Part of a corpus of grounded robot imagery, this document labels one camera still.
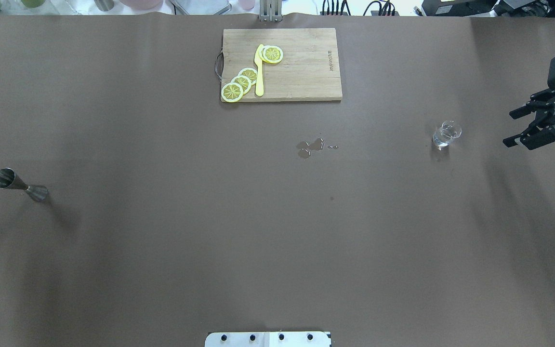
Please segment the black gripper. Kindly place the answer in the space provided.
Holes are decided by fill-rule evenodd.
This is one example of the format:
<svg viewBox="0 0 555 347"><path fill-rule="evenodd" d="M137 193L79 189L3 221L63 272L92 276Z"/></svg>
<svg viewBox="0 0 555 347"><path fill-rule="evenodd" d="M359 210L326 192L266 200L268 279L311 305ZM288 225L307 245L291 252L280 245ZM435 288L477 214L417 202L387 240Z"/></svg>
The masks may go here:
<svg viewBox="0 0 555 347"><path fill-rule="evenodd" d="M555 142L555 90L533 93L524 105L511 110L509 116L517 120L531 113L537 113L535 119L521 133L503 139L505 147L523 145L532 151Z"/></svg>

